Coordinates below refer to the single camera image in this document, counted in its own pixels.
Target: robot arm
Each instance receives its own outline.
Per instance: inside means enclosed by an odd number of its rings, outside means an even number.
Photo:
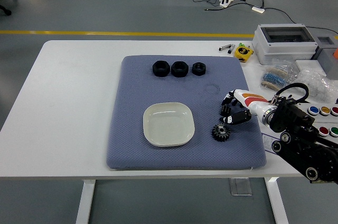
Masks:
[[[286,89],[301,87],[306,95],[299,99],[280,97]],[[292,167],[307,177],[310,182],[338,183],[338,144],[320,137],[312,126],[314,118],[300,110],[295,104],[304,101],[308,88],[302,83],[288,85],[276,93],[272,101],[246,90],[229,92],[222,105],[240,102],[247,110],[221,117],[229,125],[248,121],[251,115],[276,133],[281,133],[280,141],[274,141],[273,151]]]

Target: black gear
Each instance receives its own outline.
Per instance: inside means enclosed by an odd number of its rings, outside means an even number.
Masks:
[[[213,127],[211,135],[215,140],[224,142],[229,138],[230,130],[224,124],[218,124]]]

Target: table bracket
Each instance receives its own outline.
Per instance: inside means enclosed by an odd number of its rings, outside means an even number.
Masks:
[[[230,178],[230,190],[233,196],[252,196],[249,178]]]
[[[87,224],[96,180],[84,180],[76,224]]]
[[[278,178],[264,178],[264,179],[266,188],[269,193],[270,203],[274,212],[276,224],[288,224],[289,222],[286,217],[286,212],[277,184]]]

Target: gray floor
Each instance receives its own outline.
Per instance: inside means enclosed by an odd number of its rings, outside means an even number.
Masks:
[[[261,5],[261,0],[247,2]],[[204,9],[215,7],[192,0],[0,0],[0,5],[12,11],[11,16],[0,12],[0,31],[253,34],[258,24],[291,22],[276,10],[258,14],[238,5],[210,12]],[[338,31],[338,0],[265,0],[265,7],[283,10],[297,23]],[[48,40],[87,39],[220,38],[0,34],[0,128],[42,45]],[[274,223],[264,181],[253,179],[251,183],[253,197],[234,199],[228,194],[228,180],[99,181],[90,222]],[[290,223],[334,223],[338,218],[337,185],[312,185],[301,178],[282,178],[278,183]],[[81,189],[81,181],[0,181],[0,222],[74,223]]]

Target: chair leg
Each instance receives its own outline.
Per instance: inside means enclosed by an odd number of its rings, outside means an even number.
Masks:
[[[6,15],[11,15],[12,12],[10,10],[7,10],[6,8],[4,8],[2,5],[0,5],[0,9],[3,10],[5,12]]]

